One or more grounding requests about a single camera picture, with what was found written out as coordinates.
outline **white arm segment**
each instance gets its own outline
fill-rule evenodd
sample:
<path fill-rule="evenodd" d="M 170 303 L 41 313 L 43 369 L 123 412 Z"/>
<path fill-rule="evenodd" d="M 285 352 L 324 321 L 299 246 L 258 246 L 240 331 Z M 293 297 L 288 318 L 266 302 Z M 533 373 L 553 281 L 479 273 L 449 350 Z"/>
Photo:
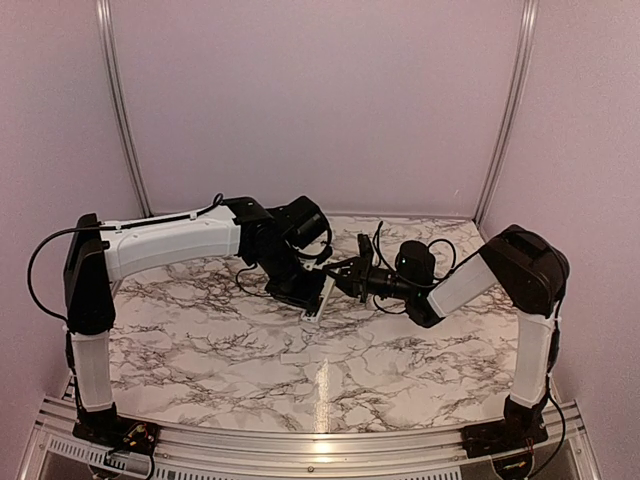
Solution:
<path fill-rule="evenodd" d="M 104 252 L 109 280 L 115 282 L 152 267 L 193 258 L 234 255 L 240 246 L 240 227 L 233 218 L 231 210 L 221 205 L 197 218 L 192 215 L 190 220 L 100 232 L 102 240 L 109 242 L 109 248 Z M 105 222 L 105 225 L 123 226 L 139 221 Z M 71 346 L 82 405 L 88 412 L 110 408 L 113 395 L 109 375 L 109 332 L 72 334 Z"/>
<path fill-rule="evenodd" d="M 176 215 L 154 217 L 152 221 Z M 190 220 L 177 220 L 135 227 L 128 230 L 103 231 L 109 242 L 104 252 L 109 280 L 116 282 L 136 272 L 202 257 L 225 257 L 238 253 L 240 227 L 234 214 L 223 205 Z M 107 226 L 125 226 L 132 222 L 105 222 Z"/>
<path fill-rule="evenodd" d="M 511 400 L 532 408 L 547 391 L 547 363 L 555 319 L 518 310 L 518 358 Z"/>
<path fill-rule="evenodd" d="M 75 359 L 76 381 L 82 405 L 87 412 L 111 407 L 111 377 L 109 376 L 109 332 L 98 335 L 71 334 Z"/>
<path fill-rule="evenodd" d="M 444 318 L 489 290 L 498 279 L 480 255 L 474 255 L 447 280 L 434 288 L 427 300 Z"/>
<path fill-rule="evenodd" d="M 498 283 L 480 255 L 462 265 L 427 297 L 439 317 L 446 317 Z M 511 388 L 511 400 L 531 408 L 546 392 L 547 361 L 554 331 L 554 319 L 518 313 L 518 358 Z"/>

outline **marble pattern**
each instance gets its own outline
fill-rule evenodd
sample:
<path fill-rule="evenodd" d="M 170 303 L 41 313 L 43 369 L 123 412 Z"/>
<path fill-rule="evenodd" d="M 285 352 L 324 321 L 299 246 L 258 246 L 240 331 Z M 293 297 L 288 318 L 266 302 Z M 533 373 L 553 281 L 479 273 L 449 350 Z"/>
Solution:
<path fill-rule="evenodd" d="M 333 217 L 334 259 L 356 254 L 377 218 Z M 444 237 L 464 258 L 482 245 L 472 222 L 385 219 L 391 261 L 406 239 Z M 451 254 L 434 246 L 437 272 Z M 260 431 L 371 432 L 501 415 L 517 345 L 498 288 L 432 329 L 337 289 L 319 325 L 241 292 L 237 258 L 200 259 L 133 275 L 116 297 L 111 374 L 121 412 L 190 425 Z M 260 273 L 241 277 L 250 291 Z M 382 302 L 389 309 L 397 302 Z"/>

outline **small object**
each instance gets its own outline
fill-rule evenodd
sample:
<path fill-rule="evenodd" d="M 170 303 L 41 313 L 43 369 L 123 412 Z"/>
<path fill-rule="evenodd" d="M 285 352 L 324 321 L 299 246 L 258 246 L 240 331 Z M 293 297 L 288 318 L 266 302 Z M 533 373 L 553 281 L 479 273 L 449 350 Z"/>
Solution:
<path fill-rule="evenodd" d="M 503 480 L 527 478 L 533 469 L 533 455 L 527 451 L 493 461 L 493 469 Z"/>
<path fill-rule="evenodd" d="M 322 287 L 322 291 L 320 292 L 320 298 L 318 301 L 317 308 L 312 308 L 310 310 L 305 310 L 300 317 L 303 321 L 309 323 L 319 323 L 322 318 L 322 314 L 324 313 L 324 309 L 327 306 L 327 302 L 329 301 L 329 296 L 333 291 L 333 286 L 336 284 L 336 281 L 327 276 L 324 281 L 324 287 Z"/>

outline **black plastic bracket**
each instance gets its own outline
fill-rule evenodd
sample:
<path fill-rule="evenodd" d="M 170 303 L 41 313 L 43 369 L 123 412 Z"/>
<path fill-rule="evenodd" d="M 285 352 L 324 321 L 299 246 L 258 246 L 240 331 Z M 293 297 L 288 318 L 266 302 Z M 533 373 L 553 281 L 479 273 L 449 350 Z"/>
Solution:
<path fill-rule="evenodd" d="M 95 213 L 83 215 L 77 227 L 98 227 Z M 67 327 L 73 333 L 96 335 L 113 327 L 116 309 L 104 256 L 108 248 L 99 230 L 76 232 L 64 267 Z"/>
<path fill-rule="evenodd" d="M 528 448 L 532 444 L 546 442 L 548 439 L 549 434 L 544 423 L 534 422 L 526 431 L 518 435 L 509 433 L 505 420 L 469 425 L 462 429 L 462 448 L 465 449 L 469 458 Z"/>
<path fill-rule="evenodd" d="M 144 427 L 143 435 L 136 435 L 136 427 Z M 109 410 L 87 412 L 78 410 L 73 436 L 87 442 L 109 447 L 114 451 L 133 452 L 151 456 L 158 443 L 160 427 L 146 420 L 121 417 L 115 404 Z"/>

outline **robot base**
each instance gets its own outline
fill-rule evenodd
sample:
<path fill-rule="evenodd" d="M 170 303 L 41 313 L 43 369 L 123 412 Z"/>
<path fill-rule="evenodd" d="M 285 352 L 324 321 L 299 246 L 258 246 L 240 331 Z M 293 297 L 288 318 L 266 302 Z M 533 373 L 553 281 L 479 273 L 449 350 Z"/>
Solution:
<path fill-rule="evenodd" d="M 468 458 L 477 458 L 519 448 L 529 448 L 532 444 L 546 442 L 549 439 L 544 423 L 533 422 L 529 429 L 520 435 L 511 435 L 506 432 L 504 420 L 464 427 L 462 447 L 466 450 Z"/>
<path fill-rule="evenodd" d="M 143 426 L 145 434 L 132 437 L 136 427 Z M 116 451 L 133 452 L 151 456 L 158 443 L 160 427 L 156 423 L 134 420 L 132 418 L 117 416 L 114 425 L 109 429 L 96 430 L 77 421 L 73 426 L 73 436 L 87 442 L 104 445 Z"/>

